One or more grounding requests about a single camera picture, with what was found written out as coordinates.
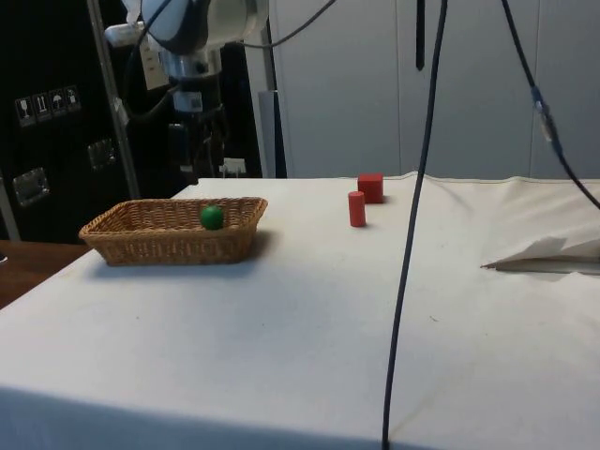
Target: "green ball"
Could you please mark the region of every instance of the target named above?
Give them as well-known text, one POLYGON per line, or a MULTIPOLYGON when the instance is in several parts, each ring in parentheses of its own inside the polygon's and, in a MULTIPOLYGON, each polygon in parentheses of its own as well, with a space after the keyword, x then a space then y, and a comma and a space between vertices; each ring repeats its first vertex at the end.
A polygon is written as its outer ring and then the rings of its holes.
POLYGON ((200 213, 200 223, 206 230, 223 228, 223 211, 218 206, 207 206, 200 213))

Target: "wire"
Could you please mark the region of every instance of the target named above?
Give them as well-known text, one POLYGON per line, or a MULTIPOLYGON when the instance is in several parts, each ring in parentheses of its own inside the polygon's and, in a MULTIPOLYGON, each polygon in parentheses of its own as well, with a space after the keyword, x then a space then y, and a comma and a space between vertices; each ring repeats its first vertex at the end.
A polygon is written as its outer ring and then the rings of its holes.
POLYGON ((327 9, 329 9, 330 7, 332 7, 337 1, 338 0, 329 0, 321 9, 319 9, 312 17, 310 17, 310 19, 308 19, 306 22, 304 22, 304 24, 302 24, 301 26, 299 26, 298 28, 296 28, 288 36, 282 37, 277 42, 273 42, 271 44, 263 44, 263 45, 260 45, 260 44, 246 44, 246 42, 235 42, 235 44, 237 44, 237 45, 243 45, 244 47, 248 47, 250 49, 266 49, 266 50, 268 50, 268 49, 274 49, 274 48, 278 47, 279 45, 287 42, 291 38, 295 37, 299 33, 302 33, 304 30, 306 30, 309 26, 312 25, 313 22, 315 22, 317 19, 319 19, 324 14, 324 12, 327 9))
POLYGON ((532 97, 533 104, 535 105, 535 109, 540 113, 542 117, 542 125, 544 134, 546 135, 547 140, 552 145, 552 149, 556 157, 558 158, 562 168, 569 176, 571 181, 575 183, 575 185, 579 188, 581 193, 585 195, 592 204, 600 209, 600 202, 591 194, 591 192, 583 186, 583 183, 579 180, 579 178, 573 172, 573 169, 569 165, 566 157, 564 156, 563 144, 561 143, 561 138, 559 137, 559 131, 556 127, 556 123, 554 122, 554 118, 552 114, 550 114, 550 108, 548 104, 544 101, 542 93, 539 88, 535 85, 535 80, 533 79, 532 71, 527 63, 527 58, 525 57, 525 52, 523 51, 523 47, 521 45, 521 41, 518 37, 517 27, 515 26, 515 20, 513 19, 513 13, 510 10, 510 6, 508 4, 508 0, 502 0, 502 6, 504 7, 504 13, 506 15, 506 20, 508 21, 508 27, 510 28, 511 36, 513 37, 513 41, 515 43, 515 48, 517 49, 518 59, 521 62, 523 67, 523 71, 525 72, 525 76, 527 77, 527 83, 532 89, 532 97))
POLYGON ((397 293, 396 313, 394 315, 394 327, 392 328, 392 342, 390 345, 390 359, 387 367, 387 380, 385 383, 385 401, 383 404, 383 431, 382 431, 382 449, 390 448, 389 426, 390 426, 390 407, 392 403, 392 387, 394 384, 394 372, 396 370, 396 353, 398 350, 398 333, 400 328, 400 318, 402 316, 402 306, 404 304, 404 294, 406 293, 406 284, 411 264, 411 255, 413 253, 414 231, 416 228, 417 213, 419 210, 419 201, 421 199, 421 189, 425 179, 425 169, 428 164, 429 143, 431 141, 431 130, 433 128, 433 113, 435 110, 435 97, 438 85, 438 69, 440 67, 440 54, 442 52, 443 31, 446 23, 448 11, 448 0, 442 0, 440 21, 438 23, 438 34, 435 39, 435 49, 433 51, 433 65, 431 67, 431 79, 429 82, 429 101, 427 104, 427 121, 425 124, 425 136, 423 138, 423 148, 421 150, 421 161, 416 176, 414 194, 412 196, 411 217, 409 219, 409 230, 406 236, 406 249, 404 250, 404 262, 402 263, 402 274, 400 276, 400 285, 397 293))
POLYGON ((131 53, 129 54, 129 58, 125 65, 125 75, 123 76, 123 98, 122 98, 123 107, 125 108, 125 111, 126 111, 127 115, 129 116, 129 118, 131 118, 132 120, 134 120, 136 122, 149 122, 152 119, 154 119, 157 116, 157 114, 160 113, 162 111, 162 109, 165 106, 167 106, 167 104, 171 101, 171 96, 172 96, 173 92, 177 89, 177 86, 169 89, 165 93, 165 95, 162 97, 162 99, 148 112, 143 112, 143 113, 134 112, 129 107, 129 103, 128 103, 129 86, 131 85, 131 73, 133 71, 133 64, 135 62, 136 55, 139 53, 140 47, 142 46, 143 40, 147 36, 148 31, 150 31, 150 28, 152 27, 154 22, 157 21, 158 16, 160 16, 162 11, 165 10, 165 8, 171 3, 171 1, 172 0, 164 0, 160 4, 160 6, 157 8, 157 10, 154 12, 154 14, 150 17, 150 19, 144 24, 142 33, 140 34, 138 41, 136 42, 133 49, 131 50, 131 53))

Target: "red block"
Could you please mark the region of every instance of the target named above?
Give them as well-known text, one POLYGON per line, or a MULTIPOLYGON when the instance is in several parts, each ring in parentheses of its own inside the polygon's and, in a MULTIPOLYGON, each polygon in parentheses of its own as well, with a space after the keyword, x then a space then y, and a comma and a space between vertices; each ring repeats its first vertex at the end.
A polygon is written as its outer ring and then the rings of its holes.
POLYGON ((348 194, 348 206, 350 207, 350 224, 353 227, 364 227, 367 225, 365 194, 362 192, 351 192, 348 194))
POLYGON ((365 193, 367 203, 383 203, 383 173, 363 173, 358 177, 358 190, 365 193))

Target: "metal pole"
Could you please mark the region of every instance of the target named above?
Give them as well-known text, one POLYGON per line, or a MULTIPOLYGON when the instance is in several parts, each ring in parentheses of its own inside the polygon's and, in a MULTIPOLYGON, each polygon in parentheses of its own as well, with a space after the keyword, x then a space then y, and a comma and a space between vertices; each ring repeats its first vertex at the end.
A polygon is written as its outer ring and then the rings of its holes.
POLYGON ((104 23, 102 22, 102 14, 98 0, 87 0, 87 9, 90 15, 92 30, 94 32, 94 41, 96 42, 97 55, 102 70, 102 78, 104 79, 104 87, 109 100, 112 126, 114 127, 114 134, 116 135, 117 144, 119 146, 121 160, 123 161, 123 169, 125 171, 125 178, 127 180, 129 197, 132 199, 139 199, 141 198, 140 186, 138 185, 138 177, 135 172, 135 165, 133 164, 133 156, 131 154, 131 147, 129 146, 128 134, 125 130, 125 125, 123 122, 121 122, 114 106, 115 101, 119 97, 119 91, 116 88, 116 82, 114 80, 111 54, 109 52, 106 40, 104 39, 104 23))
POLYGON ((17 221, 15 220, 14 214, 12 214, 12 208, 10 207, 7 188, 4 185, 2 174, 0 174, 0 216, 4 219, 4 224, 7 227, 8 238, 10 238, 11 241, 21 241, 21 235, 19 234, 17 221))

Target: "white wall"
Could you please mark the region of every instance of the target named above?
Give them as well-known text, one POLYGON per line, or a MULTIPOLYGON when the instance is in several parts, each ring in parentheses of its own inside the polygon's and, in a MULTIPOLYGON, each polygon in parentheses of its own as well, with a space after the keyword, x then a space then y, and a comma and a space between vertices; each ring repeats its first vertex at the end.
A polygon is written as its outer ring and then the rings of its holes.
MULTIPOLYGON (((274 39, 323 3, 272 0, 274 39)), ((393 0, 340 0, 277 48, 289 176, 399 172, 397 25, 393 0)))
MULTIPOLYGON (((271 0, 274 39, 324 0, 271 0)), ((414 170, 423 138, 439 0, 427 1, 427 66, 414 67, 414 0, 339 0, 275 51, 290 176, 414 170)), ((600 4, 512 0, 564 146, 600 177, 600 4)), ((500 0, 452 0, 428 172, 563 177, 543 142, 500 0)))

